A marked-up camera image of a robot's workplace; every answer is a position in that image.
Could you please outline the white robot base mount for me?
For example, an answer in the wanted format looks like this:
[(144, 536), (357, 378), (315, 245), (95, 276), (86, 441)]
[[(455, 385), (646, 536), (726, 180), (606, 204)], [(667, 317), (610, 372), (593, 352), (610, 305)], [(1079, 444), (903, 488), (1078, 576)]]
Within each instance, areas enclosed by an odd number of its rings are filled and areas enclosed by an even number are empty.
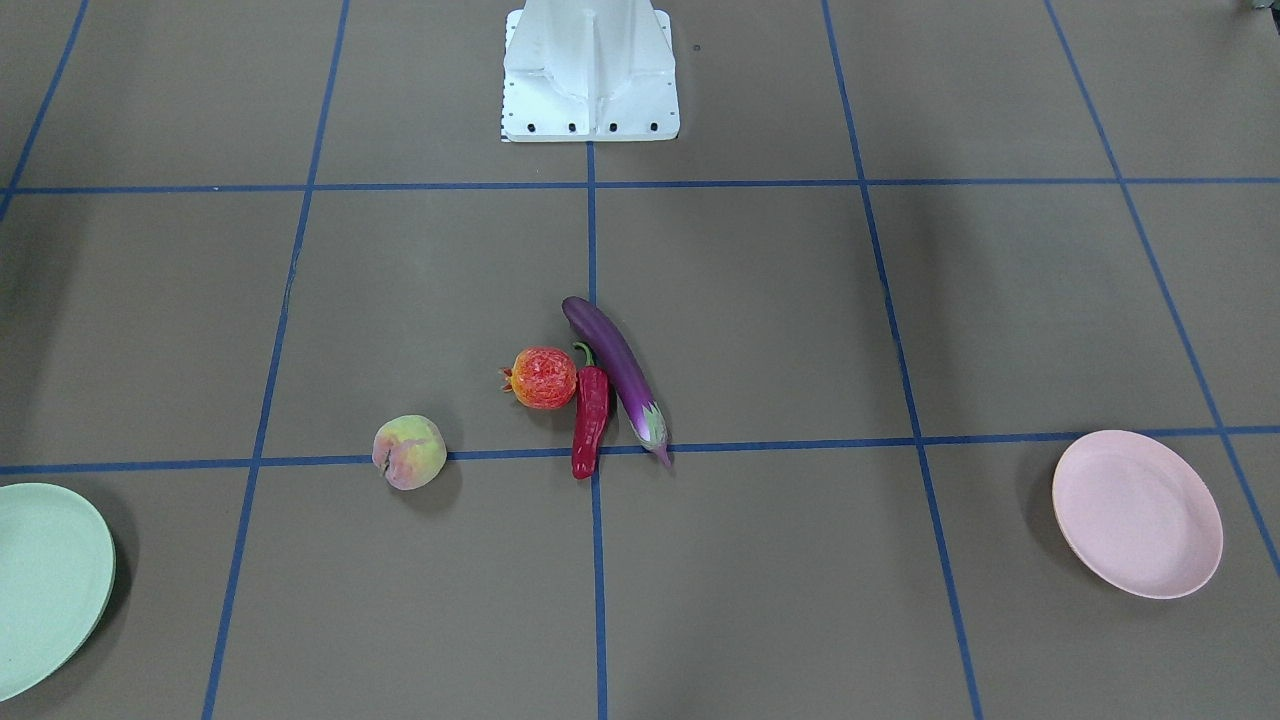
[(675, 37), (649, 1), (527, 1), (504, 23), (500, 140), (678, 137)]

